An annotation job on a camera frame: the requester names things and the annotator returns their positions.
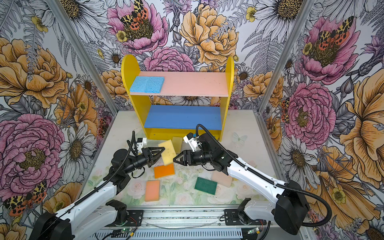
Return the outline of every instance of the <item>blue shelf board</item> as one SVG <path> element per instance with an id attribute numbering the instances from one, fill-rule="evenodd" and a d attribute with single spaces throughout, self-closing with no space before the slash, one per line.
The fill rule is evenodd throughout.
<path id="1" fill-rule="evenodd" d="M 152 105 L 145 128 L 196 129 L 202 124 L 208 130 L 221 130 L 219 107 Z"/>

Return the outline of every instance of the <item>sponge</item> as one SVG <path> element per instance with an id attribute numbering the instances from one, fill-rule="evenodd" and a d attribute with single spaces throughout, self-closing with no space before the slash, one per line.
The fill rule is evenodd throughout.
<path id="1" fill-rule="evenodd" d="M 160 198 L 160 180 L 147 181 L 145 188 L 146 202 L 158 201 Z"/>
<path id="2" fill-rule="evenodd" d="M 129 91 L 136 93 L 160 93 L 163 83 L 164 77 L 137 76 Z"/>
<path id="3" fill-rule="evenodd" d="M 181 152 L 181 144 L 183 142 L 182 137 L 172 137 L 172 144 L 175 152 L 179 154 Z"/>
<path id="4" fill-rule="evenodd" d="M 165 147 L 166 149 L 161 153 L 164 165 L 173 163 L 173 158 L 176 157 L 175 149 L 173 148 L 172 141 L 168 140 L 159 144 L 159 147 Z"/>
<path id="5" fill-rule="evenodd" d="M 212 173 L 211 180 L 215 181 L 218 184 L 221 184 L 221 185 L 223 185 L 225 187 L 231 187 L 231 183 L 232 183 L 232 177 L 231 176 L 228 176 L 225 173 L 218 172 L 218 171 L 214 171 Z"/>
<path id="6" fill-rule="evenodd" d="M 155 178 L 175 175 L 175 168 L 173 166 L 173 163 L 167 166 L 154 167 L 153 170 L 155 171 Z"/>
<path id="7" fill-rule="evenodd" d="M 197 177 L 195 189 L 212 195 L 216 193 L 217 182 Z"/>

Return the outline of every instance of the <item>metal corner post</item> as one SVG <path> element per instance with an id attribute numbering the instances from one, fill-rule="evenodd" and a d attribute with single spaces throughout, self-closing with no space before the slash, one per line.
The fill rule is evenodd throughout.
<path id="1" fill-rule="evenodd" d="M 85 50 L 83 43 L 80 40 L 79 35 L 75 32 L 73 28 L 73 24 L 71 20 L 69 19 L 68 15 L 66 14 L 63 6 L 60 3 L 60 0 L 49 0 L 46 1 L 47 5 L 51 9 L 53 15 L 55 16 L 56 20 L 59 22 L 60 26 L 64 30 L 66 37 L 72 44 L 73 48 L 76 50 L 77 54 L 79 55 L 80 59 L 82 60 L 84 66 L 88 69 L 89 74 L 91 75 L 91 78 L 95 81 L 95 84 L 97 88 L 99 89 L 100 93 L 103 95 L 105 102 L 109 106 L 112 114 L 115 116 L 118 112 L 118 109 L 109 94 L 108 90 L 105 87 L 105 84 L 101 80 L 101 77 L 99 73 L 97 72 L 97 69 L 95 65 L 93 64 L 90 56 L 88 55 L 87 51 Z"/>
<path id="2" fill-rule="evenodd" d="M 273 89 L 275 88 L 275 86 L 279 80 L 280 73 L 283 70 L 285 63 L 289 58 L 290 52 L 291 52 L 293 46 L 295 45 L 295 42 L 297 40 L 297 37 L 300 34 L 300 31 L 303 29 L 305 21 L 307 20 L 314 3 L 315 3 L 315 0 L 304 0 L 303 4 L 301 5 L 300 11 L 297 14 L 297 18 L 296 18 L 295 24 L 293 26 L 293 29 L 292 29 L 291 33 L 289 34 L 289 36 L 287 37 L 287 41 L 285 42 L 283 51 L 280 55 L 279 60 L 277 61 L 275 69 L 273 70 L 271 81 L 268 84 L 268 87 L 266 88 L 264 96 L 262 98 L 262 101 L 259 105 L 259 108 L 258 108 L 259 114 L 263 113 L 263 111 L 266 107 L 266 104 L 268 103 L 269 98 L 272 95 Z"/>

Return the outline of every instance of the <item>yellow shelf unit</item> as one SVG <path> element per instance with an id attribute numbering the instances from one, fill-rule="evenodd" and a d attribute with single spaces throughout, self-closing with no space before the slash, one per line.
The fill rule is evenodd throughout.
<path id="1" fill-rule="evenodd" d="M 195 132 L 194 128 L 187 129 L 173 129 L 173 128 L 149 128 L 145 127 L 145 123 L 150 114 L 151 101 L 150 95 L 166 95 L 167 96 L 219 96 L 220 101 L 220 118 L 221 130 L 210 130 L 210 132 L 218 139 L 221 140 L 227 118 L 229 100 L 231 98 L 233 87 L 233 74 L 234 62 L 233 58 L 229 57 L 225 73 L 199 73 L 199 72 L 146 72 L 140 71 L 139 64 L 133 55 L 126 55 L 122 60 L 121 75 L 124 87 L 131 100 L 133 108 L 139 118 L 140 124 L 143 127 L 144 133 L 148 139 L 153 140 L 170 140 L 172 137 L 184 137 L 190 132 Z M 130 88 L 137 76 L 164 76 L 164 84 L 159 94 L 151 93 L 131 93 Z M 208 86 L 201 85 L 201 83 L 208 83 Z"/>

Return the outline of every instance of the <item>shelf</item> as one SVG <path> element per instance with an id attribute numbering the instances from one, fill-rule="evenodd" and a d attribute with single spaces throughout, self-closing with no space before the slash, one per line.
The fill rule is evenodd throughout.
<path id="1" fill-rule="evenodd" d="M 195 129 L 197 124 L 208 130 L 221 130 L 219 107 L 151 105 L 145 128 Z"/>
<path id="2" fill-rule="evenodd" d="M 139 76 L 164 77 L 161 92 L 131 95 L 228 97 L 225 73 L 141 71 Z"/>

